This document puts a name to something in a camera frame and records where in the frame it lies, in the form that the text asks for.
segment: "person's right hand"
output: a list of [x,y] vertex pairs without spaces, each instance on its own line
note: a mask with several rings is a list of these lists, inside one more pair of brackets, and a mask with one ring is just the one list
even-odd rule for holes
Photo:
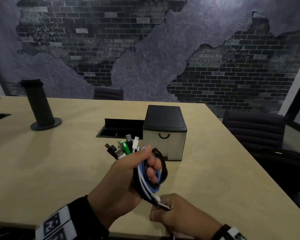
[[169,206],[171,210],[158,210],[153,206],[150,221],[162,223],[176,237],[178,233],[182,233],[195,239],[210,240],[222,227],[217,220],[175,193],[160,198],[161,203]]

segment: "person's left hand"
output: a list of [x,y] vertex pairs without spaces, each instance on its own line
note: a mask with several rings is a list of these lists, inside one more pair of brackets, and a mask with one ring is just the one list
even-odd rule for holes
[[111,166],[100,184],[88,194],[88,202],[105,228],[120,216],[132,211],[141,202],[141,197],[131,186],[133,168],[147,160],[147,176],[154,183],[158,181],[155,170],[161,169],[161,161],[154,158],[152,147],[131,153],[118,159]]

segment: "black wristband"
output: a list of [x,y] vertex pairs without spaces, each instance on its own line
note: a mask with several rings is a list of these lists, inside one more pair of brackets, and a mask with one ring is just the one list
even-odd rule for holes
[[109,231],[102,225],[93,212],[88,195],[78,198],[68,204],[70,217],[76,229],[78,239],[102,239],[109,235]]
[[211,240],[220,240],[229,230],[231,229],[230,226],[224,224],[211,238]]

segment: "black bag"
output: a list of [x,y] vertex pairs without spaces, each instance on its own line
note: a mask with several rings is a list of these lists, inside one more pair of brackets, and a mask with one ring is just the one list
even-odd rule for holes
[[300,192],[300,153],[283,149],[246,148],[288,194]]

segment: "chair backrest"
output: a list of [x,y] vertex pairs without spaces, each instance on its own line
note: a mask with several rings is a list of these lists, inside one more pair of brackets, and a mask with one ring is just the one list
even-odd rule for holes
[[285,130],[282,115],[227,110],[222,123],[244,147],[282,148]]
[[117,88],[96,87],[93,99],[95,100],[123,100],[124,91]]

